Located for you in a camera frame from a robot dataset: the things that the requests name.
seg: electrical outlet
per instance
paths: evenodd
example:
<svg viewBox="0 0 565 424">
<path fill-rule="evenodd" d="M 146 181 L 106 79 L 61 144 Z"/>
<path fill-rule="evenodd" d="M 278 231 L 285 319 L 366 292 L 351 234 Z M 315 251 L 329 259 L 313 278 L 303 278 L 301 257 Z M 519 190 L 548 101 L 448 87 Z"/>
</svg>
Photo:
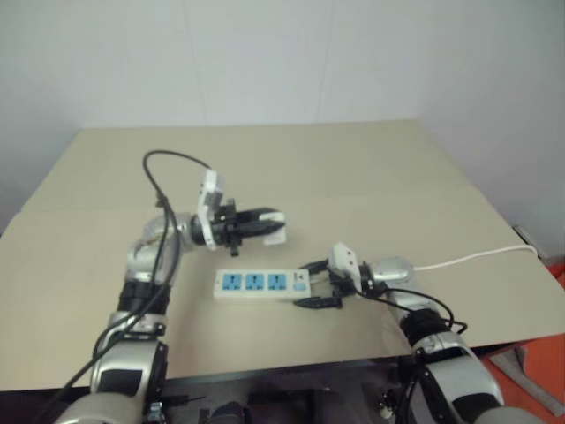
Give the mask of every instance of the electrical outlet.
<svg viewBox="0 0 565 424">
<path fill-rule="evenodd" d="M 219 269 L 215 299 L 309 298 L 310 275 L 306 269 Z"/>
</svg>

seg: beige table surface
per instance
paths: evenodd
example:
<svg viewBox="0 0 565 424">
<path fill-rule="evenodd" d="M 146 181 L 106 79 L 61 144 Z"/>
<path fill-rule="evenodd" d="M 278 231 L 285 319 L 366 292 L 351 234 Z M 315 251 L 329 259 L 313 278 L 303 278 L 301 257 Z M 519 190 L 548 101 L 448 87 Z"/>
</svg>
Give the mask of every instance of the beige table surface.
<svg viewBox="0 0 565 424">
<path fill-rule="evenodd" d="M 165 337 L 169 377 L 409 351 L 389 311 L 364 299 L 323 311 L 215 303 L 218 268 L 293 268 L 337 241 L 364 260 L 399 255 L 415 265 L 520 243 L 413 121 L 86 130 L 0 238 L 0 390 L 60 386 L 88 359 L 117 306 L 127 249 L 159 214 L 140 165 L 152 148 L 206 160 L 239 208 L 279 208 L 289 232 L 283 246 L 246 241 L 236 259 L 204 248 L 184 257 Z M 202 169 L 171 157 L 152 165 L 176 211 L 194 211 Z M 470 324 L 471 345 L 565 331 L 563 290 L 528 252 L 418 280 Z"/>
</svg>

